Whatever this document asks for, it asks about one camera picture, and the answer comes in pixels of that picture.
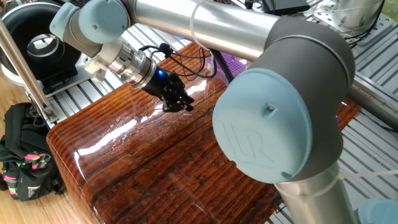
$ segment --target metal rod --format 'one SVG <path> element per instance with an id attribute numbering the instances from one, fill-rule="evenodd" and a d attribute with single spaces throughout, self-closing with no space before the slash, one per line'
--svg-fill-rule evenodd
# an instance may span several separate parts
<path id="1" fill-rule="evenodd" d="M 44 109 L 50 106 L 48 99 L 45 97 L 42 89 L 40 88 L 37 80 L 35 79 L 32 71 L 30 70 L 25 58 L 22 56 L 18 46 L 8 32 L 7 27 L 0 19 L 0 47 L 7 55 L 8 60 L 15 68 L 18 75 L 22 78 L 26 88 L 32 95 L 33 100 L 37 103 L 39 109 Z"/>
<path id="2" fill-rule="evenodd" d="M 190 20 L 199 0 L 124 0 L 132 21 L 193 40 Z M 193 31 L 201 44 L 254 61 L 264 51 L 278 16 L 218 2 L 205 2 L 195 14 Z"/>

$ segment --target glossy wood surface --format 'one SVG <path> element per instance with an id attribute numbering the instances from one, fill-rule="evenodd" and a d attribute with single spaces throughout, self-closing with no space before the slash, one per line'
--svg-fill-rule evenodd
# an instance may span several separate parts
<path id="1" fill-rule="evenodd" d="M 170 60 L 159 66 L 183 72 Z M 163 113 L 159 99 L 125 84 L 50 131 L 47 141 L 87 222 L 263 224 L 273 213 L 265 201 L 274 186 L 245 176 L 217 145 L 211 117 L 224 83 L 183 81 L 195 99 L 190 113 Z M 339 110 L 342 128 L 358 112 L 349 105 Z"/>

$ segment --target metal bracket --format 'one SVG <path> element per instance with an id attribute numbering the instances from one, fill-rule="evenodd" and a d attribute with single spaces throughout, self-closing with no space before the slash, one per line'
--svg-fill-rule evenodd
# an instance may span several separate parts
<path id="1" fill-rule="evenodd" d="M 49 119 L 50 123 L 55 123 L 59 118 L 55 115 L 54 110 L 51 106 L 47 106 L 43 109 L 44 115 Z"/>

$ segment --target black backpack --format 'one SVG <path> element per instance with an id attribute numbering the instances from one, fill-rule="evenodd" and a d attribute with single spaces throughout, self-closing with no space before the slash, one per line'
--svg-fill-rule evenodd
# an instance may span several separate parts
<path id="1" fill-rule="evenodd" d="M 34 200 L 64 186 L 46 143 L 48 133 L 31 103 L 20 103 L 4 116 L 6 134 L 0 140 L 3 179 L 13 199 Z"/>

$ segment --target silver arm tube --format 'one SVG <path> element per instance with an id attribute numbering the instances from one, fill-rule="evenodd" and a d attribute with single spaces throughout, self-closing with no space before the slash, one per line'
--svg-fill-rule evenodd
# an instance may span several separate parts
<path id="1" fill-rule="evenodd" d="M 190 19 L 199 0 L 124 0 L 133 22 L 193 40 Z M 203 3 L 194 31 L 201 44 L 254 61 L 279 17 L 217 2 Z"/>

